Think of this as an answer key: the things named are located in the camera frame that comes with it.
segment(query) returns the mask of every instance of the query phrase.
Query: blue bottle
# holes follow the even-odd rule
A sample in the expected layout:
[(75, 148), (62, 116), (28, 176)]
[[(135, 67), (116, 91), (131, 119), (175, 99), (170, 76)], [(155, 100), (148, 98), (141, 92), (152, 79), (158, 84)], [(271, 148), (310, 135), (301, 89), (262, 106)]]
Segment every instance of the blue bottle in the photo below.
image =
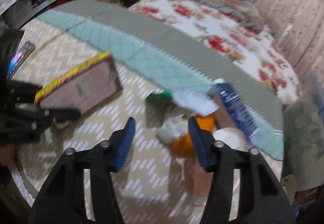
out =
[(258, 128), (237, 95), (233, 85), (226, 83), (223, 79), (217, 79), (214, 81), (214, 85), (208, 94), (215, 95), (217, 92), (220, 94), (227, 112), (237, 128), (244, 132), (245, 138), (252, 147), (256, 146), (260, 141)]

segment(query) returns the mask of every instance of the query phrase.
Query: white bottle cap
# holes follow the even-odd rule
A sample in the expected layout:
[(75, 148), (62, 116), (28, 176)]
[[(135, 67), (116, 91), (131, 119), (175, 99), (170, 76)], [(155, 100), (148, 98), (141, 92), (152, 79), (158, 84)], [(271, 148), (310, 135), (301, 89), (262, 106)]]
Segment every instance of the white bottle cap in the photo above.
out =
[(219, 79), (216, 79), (216, 80), (213, 81), (213, 85), (215, 85), (215, 84), (223, 84), (223, 83), (225, 83), (225, 80), (222, 79), (222, 78), (219, 78)]

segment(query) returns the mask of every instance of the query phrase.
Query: smartphone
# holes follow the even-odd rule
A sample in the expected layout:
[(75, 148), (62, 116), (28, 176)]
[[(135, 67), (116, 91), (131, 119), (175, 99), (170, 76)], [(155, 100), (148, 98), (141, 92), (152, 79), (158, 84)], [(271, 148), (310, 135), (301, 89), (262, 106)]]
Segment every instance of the smartphone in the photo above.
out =
[(8, 79), (11, 79), (12, 76), (16, 73), (20, 65), (26, 60), (26, 58), (35, 50), (35, 45), (32, 42), (27, 41), (22, 48), (17, 51), (16, 55), (12, 58), (9, 70), (8, 70)]

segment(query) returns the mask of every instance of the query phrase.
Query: teal fabric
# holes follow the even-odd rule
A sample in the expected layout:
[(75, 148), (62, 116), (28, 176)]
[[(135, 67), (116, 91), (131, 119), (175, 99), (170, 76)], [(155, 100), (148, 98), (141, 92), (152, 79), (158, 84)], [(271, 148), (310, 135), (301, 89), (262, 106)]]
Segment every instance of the teal fabric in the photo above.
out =
[[(162, 52), (152, 44), (111, 26), (56, 10), (46, 11), (37, 19), (64, 29), (98, 50), (110, 51), (117, 61), (146, 77), (161, 89), (207, 92), (212, 86), (210, 79), (190, 66)], [(256, 112), (250, 110), (250, 113), (261, 135), (257, 147), (272, 158), (283, 160), (282, 132), (275, 131)]]

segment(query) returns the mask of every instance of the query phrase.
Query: beige curtain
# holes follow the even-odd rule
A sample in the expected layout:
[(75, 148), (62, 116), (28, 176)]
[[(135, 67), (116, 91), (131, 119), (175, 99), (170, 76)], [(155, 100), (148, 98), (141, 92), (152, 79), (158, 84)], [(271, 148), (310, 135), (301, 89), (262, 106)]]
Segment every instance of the beige curtain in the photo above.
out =
[(301, 82), (310, 73), (324, 85), (324, 0), (252, 0)]

